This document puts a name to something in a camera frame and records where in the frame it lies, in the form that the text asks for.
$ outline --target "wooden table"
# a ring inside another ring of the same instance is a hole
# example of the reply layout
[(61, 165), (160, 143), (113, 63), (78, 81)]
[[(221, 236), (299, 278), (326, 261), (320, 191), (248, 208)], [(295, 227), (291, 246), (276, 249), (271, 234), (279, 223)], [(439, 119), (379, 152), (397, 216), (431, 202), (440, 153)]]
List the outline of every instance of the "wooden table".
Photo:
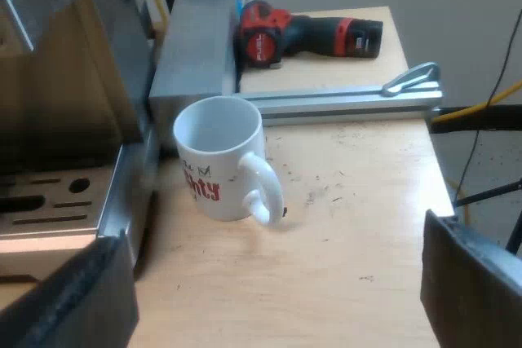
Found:
[[(386, 7), (376, 60), (299, 55), (244, 91), (383, 83), (406, 70)], [(419, 300), (424, 214), (453, 210), (422, 120), (267, 128), (288, 208), (266, 229), (196, 211), (178, 161), (161, 166), (131, 347), (436, 346)], [(23, 286), (0, 286), (0, 306)]]

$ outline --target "metal clamp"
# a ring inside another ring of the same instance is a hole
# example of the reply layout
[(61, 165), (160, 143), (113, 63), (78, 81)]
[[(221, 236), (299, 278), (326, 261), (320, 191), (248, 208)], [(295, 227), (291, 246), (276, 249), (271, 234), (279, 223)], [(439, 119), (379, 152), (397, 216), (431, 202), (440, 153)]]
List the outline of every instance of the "metal clamp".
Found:
[(385, 97), (394, 97), (403, 90), (418, 86), (427, 81), (439, 81), (440, 67), (437, 63), (423, 63), (399, 75), (383, 85), (381, 94)]
[(236, 94), (261, 112), (266, 126), (425, 117), (442, 99), (439, 66), (411, 68), (384, 86)]

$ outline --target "white mug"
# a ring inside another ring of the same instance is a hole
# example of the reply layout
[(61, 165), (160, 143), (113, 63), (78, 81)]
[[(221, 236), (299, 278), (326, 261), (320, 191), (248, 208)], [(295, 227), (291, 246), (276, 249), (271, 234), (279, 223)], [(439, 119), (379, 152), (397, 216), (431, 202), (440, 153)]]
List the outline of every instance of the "white mug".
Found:
[(210, 218), (230, 221), (254, 215), (262, 224), (283, 216), (283, 193), (264, 159), (261, 113), (250, 102), (219, 96), (187, 106), (174, 137), (188, 187)]

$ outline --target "red drill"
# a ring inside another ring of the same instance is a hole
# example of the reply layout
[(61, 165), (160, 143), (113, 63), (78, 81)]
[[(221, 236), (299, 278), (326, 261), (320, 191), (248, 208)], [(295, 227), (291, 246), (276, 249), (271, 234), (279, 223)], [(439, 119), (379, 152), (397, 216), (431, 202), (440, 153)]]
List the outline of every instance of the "red drill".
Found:
[(382, 35), (381, 21), (291, 15), (260, 0), (243, 7), (239, 28), (242, 54), (247, 64), (257, 68), (277, 67), (283, 54), (300, 51), (375, 58)]

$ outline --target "mug rim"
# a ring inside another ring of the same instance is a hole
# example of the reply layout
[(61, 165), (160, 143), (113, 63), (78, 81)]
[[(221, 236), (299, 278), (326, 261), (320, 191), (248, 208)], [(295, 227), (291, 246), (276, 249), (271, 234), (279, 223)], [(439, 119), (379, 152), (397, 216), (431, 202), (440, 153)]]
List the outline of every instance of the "mug rim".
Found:
[[(176, 136), (176, 125), (179, 124), (180, 118), (185, 114), (185, 112), (190, 107), (197, 106), (197, 105), (203, 104), (204, 102), (208, 102), (208, 101), (215, 100), (215, 99), (235, 100), (237, 102), (241, 102), (241, 104), (246, 104), (246, 106), (252, 108), (254, 110), (254, 112), (255, 112), (255, 115), (256, 115), (257, 119), (258, 119), (258, 124), (255, 127), (254, 132), (252, 132), (252, 134), (247, 139), (243, 140), (237, 146), (234, 146), (234, 147), (231, 147), (231, 148), (227, 148), (226, 150), (219, 150), (219, 151), (202, 151), (202, 150), (197, 150), (195, 148), (189, 147), (186, 143), (181, 142), (178, 139), (178, 137)], [(248, 101), (246, 99), (243, 99), (243, 98), (240, 98), (240, 97), (234, 97), (234, 96), (231, 96), (231, 95), (216, 95), (215, 97), (208, 97), (208, 98), (200, 99), (200, 100), (194, 102), (193, 104), (188, 105), (185, 109), (183, 109), (179, 113), (179, 115), (176, 117), (176, 119), (174, 121), (174, 125), (172, 127), (172, 134), (174, 135), (174, 139), (175, 139), (176, 143), (181, 145), (187, 151), (190, 151), (190, 152), (198, 154), (198, 155), (213, 156), (213, 155), (221, 155), (221, 154), (224, 154), (224, 153), (233, 152), (233, 151), (235, 151), (235, 150), (237, 150), (239, 148), (242, 148), (243, 146), (245, 146), (247, 143), (249, 143), (255, 137), (255, 135), (259, 132), (259, 130), (261, 129), (262, 126), (263, 126), (263, 118), (261, 117), (261, 112), (259, 111), (259, 109), (257, 109), (257, 107), (253, 103), (251, 103), (250, 101)]]

